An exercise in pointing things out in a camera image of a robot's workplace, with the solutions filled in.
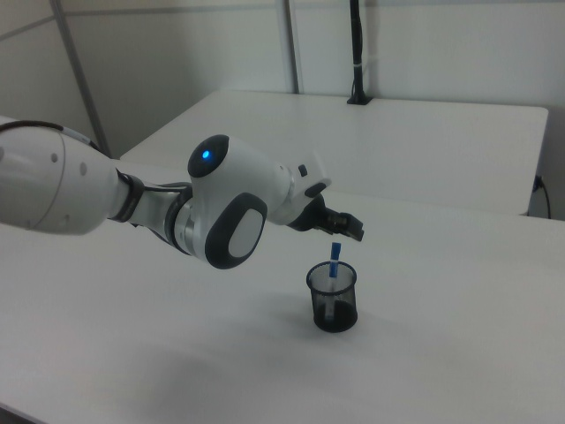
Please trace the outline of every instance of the cup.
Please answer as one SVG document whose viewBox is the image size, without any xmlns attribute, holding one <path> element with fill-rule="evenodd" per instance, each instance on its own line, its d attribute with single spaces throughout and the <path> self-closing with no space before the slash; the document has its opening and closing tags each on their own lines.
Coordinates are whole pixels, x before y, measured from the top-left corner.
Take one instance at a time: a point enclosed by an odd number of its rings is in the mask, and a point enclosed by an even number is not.
<svg viewBox="0 0 565 424">
<path fill-rule="evenodd" d="M 348 263 L 338 262 L 337 277 L 330 278 L 329 264 L 322 262 L 310 269 L 306 284 L 312 294 L 314 323 L 324 331 L 339 333 L 357 322 L 357 273 Z"/>
</svg>

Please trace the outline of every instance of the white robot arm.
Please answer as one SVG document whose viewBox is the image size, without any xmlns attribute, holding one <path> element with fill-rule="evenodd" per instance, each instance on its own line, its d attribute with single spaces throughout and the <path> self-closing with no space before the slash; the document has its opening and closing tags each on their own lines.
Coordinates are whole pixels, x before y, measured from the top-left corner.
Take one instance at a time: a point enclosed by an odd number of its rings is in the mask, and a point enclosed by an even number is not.
<svg viewBox="0 0 565 424">
<path fill-rule="evenodd" d="M 286 167 L 215 135 L 188 161 L 191 184 L 152 185 L 119 172 L 88 142 L 59 125 L 0 117 L 0 223 L 84 234 L 107 218 L 129 222 L 219 269 L 252 254 L 266 220 L 363 238 L 359 220 L 325 207 L 320 192 L 330 180 L 315 154 Z"/>
</svg>

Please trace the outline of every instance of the wall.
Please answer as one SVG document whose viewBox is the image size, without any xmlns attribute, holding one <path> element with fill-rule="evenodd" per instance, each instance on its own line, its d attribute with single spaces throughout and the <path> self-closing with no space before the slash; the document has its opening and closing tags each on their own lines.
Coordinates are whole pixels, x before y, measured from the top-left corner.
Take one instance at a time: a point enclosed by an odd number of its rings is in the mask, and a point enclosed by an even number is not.
<svg viewBox="0 0 565 424">
<path fill-rule="evenodd" d="M 49 0 L 0 1 L 0 115 L 94 138 Z"/>
<path fill-rule="evenodd" d="M 281 4 L 63 1 L 112 155 L 214 90 L 291 91 Z"/>
<path fill-rule="evenodd" d="M 348 95 L 349 2 L 294 0 L 291 15 L 301 93 Z M 372 95 L 550 109 L 539 173 L 565 219 L 564 3 L 380 0 L 362 20 Z M 541 191 L 531 212 L 546 215 Z"/>
</svg>

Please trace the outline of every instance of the blue pen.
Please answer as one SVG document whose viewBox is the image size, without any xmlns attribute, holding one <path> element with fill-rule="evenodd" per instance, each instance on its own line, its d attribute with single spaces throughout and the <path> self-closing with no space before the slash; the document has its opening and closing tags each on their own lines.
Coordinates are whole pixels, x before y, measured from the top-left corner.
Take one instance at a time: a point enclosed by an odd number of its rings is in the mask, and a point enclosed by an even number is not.
<svg viewBox="0 0 565 424">
<path fill-rule="evenodd" d="M 328 278 L 328 292 L 335 291 L 335 283 L 337 279 L 337 267 L 339 264 L 339 253 L 342 250 L 341 243 L 332 243 L 332 254 L 329 261 L 329 278 Z M 326 313 L 324 318 L 326 321 L 333 321 L 335 314 L 335 299 L 333 296 L 328 296 L 326 301 Z"/>
</svg>

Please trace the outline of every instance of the white table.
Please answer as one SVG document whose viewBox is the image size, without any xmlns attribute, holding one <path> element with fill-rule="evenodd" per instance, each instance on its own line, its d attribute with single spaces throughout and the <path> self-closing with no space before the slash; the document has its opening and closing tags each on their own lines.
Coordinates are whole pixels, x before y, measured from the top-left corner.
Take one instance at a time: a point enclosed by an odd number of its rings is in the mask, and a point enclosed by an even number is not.
<svg viewBox="0 0 565 424">
<path fill-rule="evenodd" d="M 287 164 L 315 148 L 345 193 L 520 215 L 546 120 L 532 107 L 221 91 L 123 159 L 186 170 L 201 141 L 225 133 Z"/>
<path fill-rule="evenodd" d="M 1 226 L 0 403 L 48 424 L 563 422 L 562 222 L 326 197 L 362 243 L 268 224 L 232 271 L 127 224 Z M 359 319 L 332 335 L 305 274 L 337 239 Z"/>
</svg>

